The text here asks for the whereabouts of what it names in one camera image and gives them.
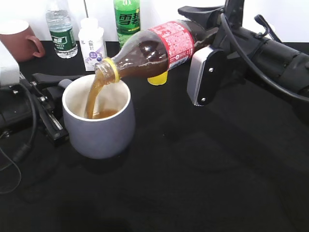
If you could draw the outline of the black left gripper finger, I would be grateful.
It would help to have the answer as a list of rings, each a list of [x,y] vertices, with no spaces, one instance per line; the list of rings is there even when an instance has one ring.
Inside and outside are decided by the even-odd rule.
[[[69,75],[69,76],[59,76],[59,75],[48,75],[43,73],[34,73],[32,74],[35,82],[38,85],[57,85],[60,81],[69,79],[74,81],[83,75]]]

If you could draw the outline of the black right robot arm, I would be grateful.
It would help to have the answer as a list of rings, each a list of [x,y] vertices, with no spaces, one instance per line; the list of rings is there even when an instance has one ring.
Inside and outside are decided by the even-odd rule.
[[[296,116],[309,121],[309,57],[282,43],[267,21],[265,31],[245,29],[242,0],[216,7],[190,7],[178,13],[210,32],[210,41],[194,53],[187,93],[196,106],[209,104],[226,77],[249,80],[290,103]]]

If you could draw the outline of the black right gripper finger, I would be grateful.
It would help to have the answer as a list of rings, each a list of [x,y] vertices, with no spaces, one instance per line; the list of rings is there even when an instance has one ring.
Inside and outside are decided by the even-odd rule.
[[[178,13],[199,25],[218,25],[218,17],[224,10],[224,6],[192,7],[184,6],[178,9]]]
[[[208,30],[198,29],[193,32],[194,52],[212,44],[219,28],[214,27]]]

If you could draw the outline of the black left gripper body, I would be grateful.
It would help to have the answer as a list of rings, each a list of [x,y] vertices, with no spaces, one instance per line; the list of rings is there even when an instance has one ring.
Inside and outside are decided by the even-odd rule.
[[[69,139],[62,119],[64,88],[55,80],[21,80],[19,84],[0,88],[0,132],[10,135],[33,124],[36,115],[40,130],[54,146]]]

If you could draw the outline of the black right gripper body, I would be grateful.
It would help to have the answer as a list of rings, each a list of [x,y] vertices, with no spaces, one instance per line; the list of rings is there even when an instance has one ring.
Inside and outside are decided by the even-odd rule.
[[[242,35],[243,8],[243,0],[226,0],[224,5],[215,7],[209,17],[209,26],[219,29],[211,44],[213,48],[220,50],[211,74],[213,80],[243,73],[249,67],[248,55],[241,44],[248,40],[247,35]]]

